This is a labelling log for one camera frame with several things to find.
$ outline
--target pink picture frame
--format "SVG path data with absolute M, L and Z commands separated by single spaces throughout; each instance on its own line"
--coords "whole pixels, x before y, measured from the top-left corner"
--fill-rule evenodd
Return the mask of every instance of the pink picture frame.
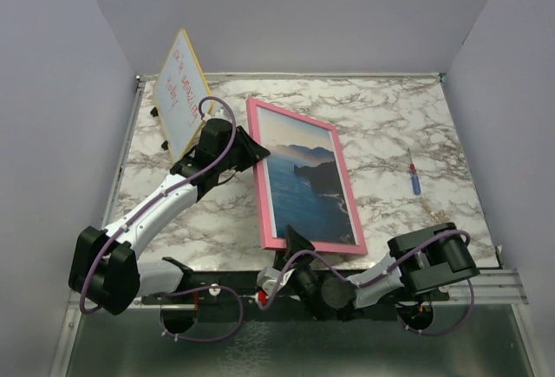
M 255 98 L 246 104 L 251 137 L 272 153 L 254 167 L 262 248 L 284 249 L 290 224 L 316 251 L 367 254 L 336 128 Z

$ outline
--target black bracket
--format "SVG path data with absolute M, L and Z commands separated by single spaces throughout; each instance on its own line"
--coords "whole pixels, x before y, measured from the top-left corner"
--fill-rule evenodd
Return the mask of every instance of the black bracket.
M 456 229 L 454 223 L 446 223 L 392 238 L 388 241 L 390 254 L 399 259 L 436 234 Z M 399 269 L 402 283 L 411 295 L 420 295 L 480 273 L 460 236 L 436 241 L 420 255 L 409 258 Z

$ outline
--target whiteboard frame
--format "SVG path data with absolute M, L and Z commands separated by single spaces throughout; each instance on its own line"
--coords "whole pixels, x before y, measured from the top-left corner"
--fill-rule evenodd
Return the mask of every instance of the whiteboard frame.
M 158 81 L 160 79 L 160 75 L 162 75 L 164 73 L 164 69 L 166 68 L 166 65 L 168 63 L 168 60 L 170 59 L 170 55 L 172 54 L 172 50 L 173 50 L 173 45 L 175 45 L 175 43 L 177 42 L 178 38 L 180 37 L 180 34 L 183 34 L 183 36 L 185 37 L 185 40 L 187 41 L 187 46 L 189 47 L 189 50 L 191 51 L 191 54 L 193 55 L 194 58 L 194 62 L 197 65 L 197 70 L 200 73 L 200 77 L 202 78 L 202 81 L 205 84 L 206 87 L 206 92 L 208 93 L 208 95 L 212 95 L 212 90 L 210 89 L 210 87 L 208 86 L 208 82 L 206 81 L 205 78 L 205 74 L 202 72 L 202 68 L 200 67 L 200 63 L 199 63 L 199 58 L 197 58 L 197 56 L 194 53 L 194 49 L 193 46 L 191 44 L 191 41 L 189 40 L 189 35 L 187 34 L 185 29 L 180 29 L 179 32 L 177 32 L 177 35 L 175 36 L 175 38 L 173 39 L 173 43 L 172 46 L 170 47 L 169 51 L 167 52 L 167 56 L 166 56 L 166 60 L 164 61 L 164 66 L 162 67 L 162 69 L 160 70 L 159 76 L 156 78 L 156 82 L 153 85 L 153 100 L 154 100 L 154 105 L 156 106 L 156 108 L 160 111 L 160 104 L 158 103 L 158 100 L 156 99 L 156 84 L 158 84 Z M 211 113 L 212 110 L 214 108 L 214 101 L 210 101 L 210 108 L 208 108 L 208 111 L 205 111 L 205 113 Z M 164 119 L 162 117 L 162 114 L 159 113 L 158 114 L 160 117 L 160 124 L 162 125 L 162 131 L 164 132 L 164 138 L 166 140 L 168 140 L 168 136 L 167 136 L 167 130 L 166 130 L 166 125 L 164 124 Z M 195 141 L 195 139 L 197 138 L 197 136 L 199 135 L 200 130 L 202 129 L 202 127 L 205 125 L 204 121 L 201 121 L 199 124 L 199 128 L 197 128 L 196 132 L 194 132 L 194 135 L 191 137 L 191 139 L 189 140 L 189 142 L 187 143 L 187 146 L 185 147 L 185 150 L 181 151 L 179 154 L 179 158 L 176 159 L 176 151 L 172 150 L 172 145 L 167 144 L 167 150 L 170 152 L 170 156 L 172 158 L 172 162 L 175 163 L 178 160 L 182 159 L 183 156 L 185 155 L 185 153 L 187 153 L 187 151 L 189 149 L 191 149 L 191 146 L 193 144 L 193 142 Z

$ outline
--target sea in picture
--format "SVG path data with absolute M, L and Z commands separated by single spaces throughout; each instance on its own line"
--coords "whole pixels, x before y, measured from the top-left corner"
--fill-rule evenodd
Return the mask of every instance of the sea in picture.
M 266 163 L 278 237 L 290 224 L 310 241 L 355 244 L 334 153 L 323 147 L 270 147 Z

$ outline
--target screwdriver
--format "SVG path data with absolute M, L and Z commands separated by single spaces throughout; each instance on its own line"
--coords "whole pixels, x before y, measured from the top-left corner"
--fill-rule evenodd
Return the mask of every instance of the screwdriver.
M 410 154 L 410 148 L 407 147 L 408 158 L 410 159 L 410 180 L 413 183 L 413 192 L 415 195 L 420 195 L 420 180 L 416 173 L 415 164 L 413 163 L 413 156 Z

